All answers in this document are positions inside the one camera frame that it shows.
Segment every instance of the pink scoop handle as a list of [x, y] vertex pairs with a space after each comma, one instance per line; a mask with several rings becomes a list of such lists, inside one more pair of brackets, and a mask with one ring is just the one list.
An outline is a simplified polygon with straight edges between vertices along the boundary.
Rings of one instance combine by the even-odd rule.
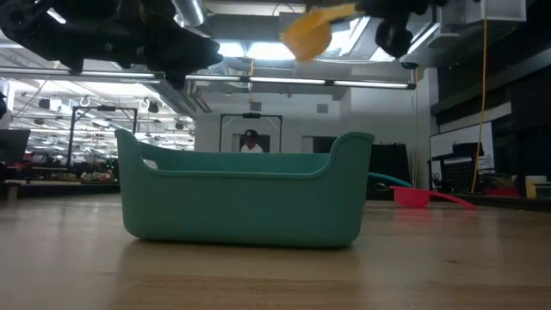
[[464, 206], [465, 208], [476, 209], [476, 207], [472, 203], [464, 201], [461, 198], [457, 198], [457, 197], [454, 197], [452, 195], [437, 193], [437, 192], [429, 191], [429, 190], [426, 190], [426, 189], [403, 188], [403, 187], [400, 187], [400, 186], [391, 186], [390, 188], [394, 189], [394, 190], [407, 191], [407, 192], [411, 193], [410, 195], [429, 194], [429, 195], [433, 195], [433, 196], [436, 196], [436, 197], [441, 197], [441, 198], [447, 199], [447, 200], [452, 201], [452, 202], [457, 202], [457, 203], [461, 204], [462, 206]]
[[444, 199], [448, 199], [449, 201], [452, 201], [452, 202], [457, 202], [457, 203], [465, 206], [465, 208], [476, 209], [476, 207], [472, 203], [470, 203], [468, 201], [464, 201], [461, 198], [457, 198], [457, 197], [452, 196], [452, 195], [442, 194], [442, 193], [437, 193], [437, 192], [430, 192], [430, 194], [433, 195], [433, 196], [436, 196], [436, 197], [441, 197], [441, 198], [444, 198]]

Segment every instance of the white shirt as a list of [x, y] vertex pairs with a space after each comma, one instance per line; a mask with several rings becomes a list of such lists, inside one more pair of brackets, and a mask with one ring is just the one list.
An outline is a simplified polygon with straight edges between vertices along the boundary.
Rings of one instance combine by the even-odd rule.
[[7, 110], [6, 114], [4, 114], [2, 119], [0, 119], [0, 129], [9, 129], [10, 123], [11, 123], [11, 111]]
[[247, 145], [244, 145], [241, 146], [241, 152], [264, 152], [264, 150], [259, 145], [255, 145], [251, 149]]

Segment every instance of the person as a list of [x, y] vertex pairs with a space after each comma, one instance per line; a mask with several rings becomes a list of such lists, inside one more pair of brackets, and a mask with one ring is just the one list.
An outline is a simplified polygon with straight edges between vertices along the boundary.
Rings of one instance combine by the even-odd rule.
[[9, 124], [11, 123], [11, 111], [4, 101], [5, 97], [0, 91], [0, 129], [9, 129]]
[[245, 131], [245, 145], [241, 147], [241, 152], [264, 152], [257, 143], [258, 133], [256, 130], [249, 129]]

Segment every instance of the fluorescent light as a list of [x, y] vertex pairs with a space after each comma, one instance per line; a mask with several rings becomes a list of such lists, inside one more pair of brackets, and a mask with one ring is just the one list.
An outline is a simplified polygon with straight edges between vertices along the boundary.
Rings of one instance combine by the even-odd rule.
[[[127, 122], [134, 122], [134, 119], [125, 119], [125, 118], [114, 118], [114, 119], [110, 119], [111, 121], [127, 121]], [[157, 122], [157, 121], [160, 121], [160, 120], [153, 120], [153, 119], [138, 119], [138, 122], [149, 122], [149, 123], [153, 123], [153, 122]]]
[[224, 57], [244, 57], [245, 50], [243, 45], [238, 42], [218, 42], [220, 43], [219, 54]]
[[[42, 129], [42, 128], [31, 128], [33, 133], [71, 133], [71, 130], [67, 129]], [[112, 130], [75, 130], [74, 133], [89, 133], [89, 134], [114, 134], [115, 131]]]
[[247, 57], [261, 60], [293, 60], [294, 55], [281, 42], [257, 42], [251, 45]]
[[93, 120], [92, 124], [96, 124], [97, 126], [101, 126], [101, 127], [109, 127], [108, 121]]
[[60, 24], [66, 24], [67, 20], [63, 18], [61, 15], [58, 14], [58, 12], [55, 11], [55, 9], [49, 9], [48, 15], [50, 15], [54, 20], [58, 21]]
[[429, 39], [438, 29], [440, 28], [440, 23], [437, 22], [432, 27], [430, 27], [427, 32], [425, 32], [419, 39], [417, 39], [415, 42], [413, 42], [410, 49], [407, 51], [408, 54], [415, 52], [416, 49], [418, 49], [423, 42], [425, 42], [427, 39]]
[[384, 83], [384, 82], [363, 82], [363, 81], [335, 81], [335, 86], [349, 86], [349, 87], [373, 87], [373, 88], [389, 88], [389, 89], [402, 89], [408, 88], [408, 84], [403, 83]]
[[251, 82], [261, 82], [261, 83], [312, 84], [312, 85], [325, 84], [325, 80], [308, 79], [308, 78], [249, 77], [249, 80]]
[[83, 71], [80, 75], [100, 78], [155, 78], [153, 73], [113, 72], [113, 71]]
[[369, 59], [369, 61], [378, 61], [378, 62], [393, 61], [393, 60], [394, 60], [394, 57], [387, 54], [387, 52], [385, 52], [385, 50], [382, 49], [381, 47], [377, 48], [375, 53], [373, 53], [373, 55]]
[[186, 76], [190, 81], [220, 81], [220, 82], [238, 82], [239, 77], [206, 75], [206, 74], [189, 74]]
[[352, 51], [352, 48], [354, 48], [358, 40], [360, 40], [360, 37], [362, 36], [363, 31], [368, 26], [369, 20], [370, 20], [369, 17], [364, 16], [361, 18], [356, 18], [354, 21], [350, 22], [350, 28], [352, 29], [352, 33], [346, 45], [344, 45], [344, 47], [341, 49], [339, 56], [350, 54], [350, 52]]
[[104, 150], [98, 150], [98, 149], [95, 149], [95, 148], [92, 148], [92, 151], [96, 151], [100, 154], [105, 154], [106, 153], [106, 151], [104, 151]]

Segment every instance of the yellow cable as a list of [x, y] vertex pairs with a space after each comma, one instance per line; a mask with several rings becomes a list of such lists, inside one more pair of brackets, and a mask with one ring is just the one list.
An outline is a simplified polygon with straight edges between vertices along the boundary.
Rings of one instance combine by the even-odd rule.
[[480, 109], [480, 128], [479, 128], [479, 142], [476, 146], [476, 154], [474, 160], [474, 177], [473, 185], [471, 186], [471, 194], [474, 194], [476, 188], [476, 181], [479, 174], [479, 154], [480, 146], [482, 144], [482, 123], [484, 123], [484, 112], [486, 110], [486, 70], [487, 70], [487, 57], [488, 56], [488, 18], [484, 16], [484, 52], [483, 52], [483, 64], [482, 64], [482, 108]]

